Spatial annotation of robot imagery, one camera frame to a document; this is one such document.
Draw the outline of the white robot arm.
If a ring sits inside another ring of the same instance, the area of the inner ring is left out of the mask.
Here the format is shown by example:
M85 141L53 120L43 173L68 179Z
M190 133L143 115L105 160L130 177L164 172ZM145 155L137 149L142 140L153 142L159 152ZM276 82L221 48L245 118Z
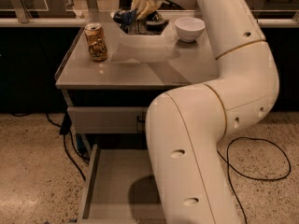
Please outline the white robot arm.
M219 76L152 101L149 158L166 224L240 224L217 144L269 113L278 98L278 70L245 0L197 3Z

